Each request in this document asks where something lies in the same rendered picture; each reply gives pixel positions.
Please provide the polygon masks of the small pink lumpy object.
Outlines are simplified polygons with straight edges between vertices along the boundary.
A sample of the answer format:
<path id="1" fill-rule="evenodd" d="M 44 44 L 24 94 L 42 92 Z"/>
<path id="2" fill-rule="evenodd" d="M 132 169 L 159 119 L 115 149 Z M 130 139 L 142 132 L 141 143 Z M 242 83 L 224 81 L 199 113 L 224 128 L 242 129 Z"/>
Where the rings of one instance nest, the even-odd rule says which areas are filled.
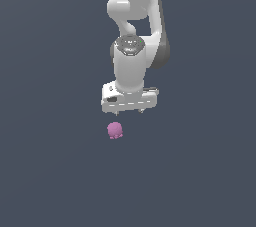
<path id="1" fill-rule="evenodd" d="M 107 126 L 108 135 L 111 139 L 118 139 L 123 136 L 122 125 L 119 122 L 112 122 Z"/>

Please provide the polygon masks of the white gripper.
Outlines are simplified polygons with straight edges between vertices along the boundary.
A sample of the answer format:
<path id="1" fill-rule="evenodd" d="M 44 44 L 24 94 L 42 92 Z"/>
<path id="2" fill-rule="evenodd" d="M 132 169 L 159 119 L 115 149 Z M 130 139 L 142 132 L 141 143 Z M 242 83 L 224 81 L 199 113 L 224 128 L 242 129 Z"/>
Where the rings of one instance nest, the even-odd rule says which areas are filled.
<path id="1" fill-rule="evenodd" d="M 159 89 L 156 87 L 143 88 L 135 93 L 120 92 L 115 83 L 110 82 L 102 87 L 101 107 L 104 113 L 114 113 L 116 116 L 121 111 L 137 110 L 142 114 L 146 109 L 157 105 Z"/>

